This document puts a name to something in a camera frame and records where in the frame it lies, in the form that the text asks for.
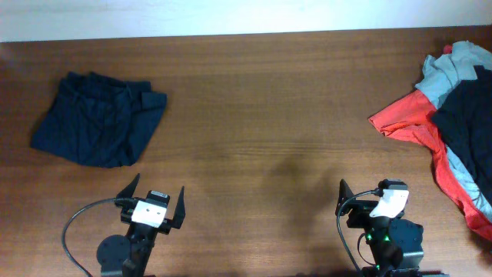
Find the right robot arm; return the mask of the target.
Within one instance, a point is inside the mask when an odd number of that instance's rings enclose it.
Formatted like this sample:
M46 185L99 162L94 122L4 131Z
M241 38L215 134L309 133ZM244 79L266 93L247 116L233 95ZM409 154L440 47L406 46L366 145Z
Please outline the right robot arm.
M363 277L448 277L441 271L422 271L424 227L403 218L409 197L407 184L384 179L377 188L353 193L340 180L335 209L337 232L356 273ZM361 229L358 241L370 247L373 262L361 268L345 240L341 218L347 215L349 229Z

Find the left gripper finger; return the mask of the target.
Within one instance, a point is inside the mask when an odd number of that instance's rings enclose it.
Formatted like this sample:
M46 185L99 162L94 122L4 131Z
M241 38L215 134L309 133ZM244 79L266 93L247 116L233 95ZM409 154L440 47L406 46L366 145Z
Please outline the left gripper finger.
M175 207L175 213L172 219L172 227L174 229L180 229L183 221L185 220L185 187L181 187L180 194L178 196L178 201Z
M135 190L138 186L139 180L140 180L140 174L138 173L133 178L133 180L116 195L116 198L117 199L132 199L133 195L135 193Z

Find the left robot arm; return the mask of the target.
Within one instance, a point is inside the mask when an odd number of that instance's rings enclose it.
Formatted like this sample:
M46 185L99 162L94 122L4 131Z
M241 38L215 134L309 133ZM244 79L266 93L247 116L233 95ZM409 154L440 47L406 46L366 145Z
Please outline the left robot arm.
M143 277L155 240L180 229L186 216L185 190L181 189L173 216L166 217L171 197L150 190L144 198L135 197L140 176L117 195L115 206L120 208L120 219L128 224L125 235L111 235L104 239L96 252L102 276Z

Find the dark green black t-shirt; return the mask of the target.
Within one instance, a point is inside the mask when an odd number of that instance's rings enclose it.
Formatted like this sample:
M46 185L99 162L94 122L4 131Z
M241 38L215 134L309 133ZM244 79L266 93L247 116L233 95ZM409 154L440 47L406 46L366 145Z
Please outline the dark green black t-shirt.
M443 141L462 161L481 192L491 197L491 70L474 66L434 113Z

